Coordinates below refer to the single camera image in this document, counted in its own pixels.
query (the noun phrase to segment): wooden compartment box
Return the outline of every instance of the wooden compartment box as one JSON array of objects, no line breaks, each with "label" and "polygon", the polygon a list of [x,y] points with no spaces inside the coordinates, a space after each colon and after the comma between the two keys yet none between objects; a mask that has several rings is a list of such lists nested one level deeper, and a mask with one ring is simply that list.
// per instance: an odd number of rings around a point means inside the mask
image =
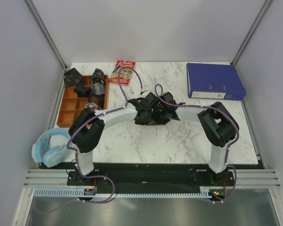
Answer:
[{"label": "wooden compartment box", "polygon": [[[83,76],[85,80],[84,87],[90,87],[93,83],[89,85],[89,80],[91,76]],[[75,87],[68,87],[64,89],[64,94],[62,97],[61,108],[58,113],[57,125],[60,128],[69,128],[79,116],[81,111],[85,108],[88,103],[87,97],[78,97],[76,92],[74,92]],[[101,106],[103,109],[107,109],[108,105],[108,90],[109,90],[109,77],[106,75],[106,87],[104,95],[104,105]]]}]

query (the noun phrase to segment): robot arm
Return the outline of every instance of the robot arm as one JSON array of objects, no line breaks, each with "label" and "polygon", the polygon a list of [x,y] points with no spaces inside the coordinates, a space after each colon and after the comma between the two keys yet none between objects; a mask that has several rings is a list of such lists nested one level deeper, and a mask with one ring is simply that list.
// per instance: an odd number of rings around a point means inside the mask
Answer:
[{"label": "robot arm", "polygon": [[[162,94],[160,97],[169,103],[176,104],[169,92]],[[234,121],[220,102],[216,102],[212,106],[226,113]],[[135,121],[135,124],[148,126],[165,125],[170,120],[200,122],[208,140],[212,144],[209,167],[216,174],[226,169],[226,147],[235,138],[236,132],[232,124],[222,114],[212,109],[203,110],[202,108],[169,106],[162,103],[153,93],[149,93],[145,98],[129,100],[129,104],[123,110],[109,114],[106,114],[106,112],[107,110],[94,112],[90,108],[85,108],[69,129],[69,134],[73,135],[91,117],[101,113],[104,114],[91,121],[91,127],[89,129],[84,127],[73,139],[73,143],[80,150],[78,161],[81,171],[85,175],[93,171],[92,151],[98,145],[103,130],[124,121]]]}]

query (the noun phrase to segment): marble table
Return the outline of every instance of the marble table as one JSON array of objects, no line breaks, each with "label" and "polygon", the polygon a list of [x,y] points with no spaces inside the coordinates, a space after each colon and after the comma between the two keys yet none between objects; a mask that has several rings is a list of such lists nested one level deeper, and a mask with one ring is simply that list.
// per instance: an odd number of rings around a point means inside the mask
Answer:
[{"label": "marble table", "polygon": [[[95,68],[111,75],[113,63],[72,63],[82,75],[91,75]],[[186,62],[137,63],[136,71],[141,76],[145,90],[154,92],[155,84],[163,86],[174,99],[188,104],[209,105],[216,100],[194,99],[187,96]],[[140,84],[133,76],[124,90],[130,98],[140,97]],[[240,139],[230,148],[228,163],[257,164],[257,157],[250,137],[240,101],[221,100],[240,126]],[[108,107],[124,103],[118,85],[109,85]],[[50,146],[61,145],[67,140],[53,136]],[[94,162],[121,163],[208,163],[211,143],[206,138],[200,123],[170,121],[164,126],[140,126],[132,121],[120,123],[103,131],[99,145],[93,150]],[[72,153],[66,161],[74,159]]]}]

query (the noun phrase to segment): white wall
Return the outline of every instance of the white wall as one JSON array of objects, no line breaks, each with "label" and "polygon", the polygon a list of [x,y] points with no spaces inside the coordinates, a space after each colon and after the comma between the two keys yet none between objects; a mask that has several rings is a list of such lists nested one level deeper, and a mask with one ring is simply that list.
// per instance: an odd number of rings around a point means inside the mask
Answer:
[{"label": "white wall", "polygon": [[67,64],[233,60],[264,0],[33,0]]},{"label": "white wall", "polygon": [[61,76],[23,1],[0,0],[0,226],[12,223]]},{"label": "white wall", "polygon": [[263,160],[283,187],[283,0],[273,2],[237,68]]}]

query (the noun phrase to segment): blue headphones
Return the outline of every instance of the blue headphones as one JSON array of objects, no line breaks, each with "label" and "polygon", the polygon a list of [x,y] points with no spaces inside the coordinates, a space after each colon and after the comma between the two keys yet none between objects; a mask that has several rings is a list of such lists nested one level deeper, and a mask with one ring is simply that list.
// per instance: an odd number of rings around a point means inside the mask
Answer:
[{"label": "blue headphones", "polygon": [[32,147],[32,157],[35,162],[43,162],[47,167],[55,166],[62,161],[69,154],[66,144],[49,148],[47,139],[53,135],[63,135],[70,139],[68,131],[61,128],[50,129],[43,133]]}]

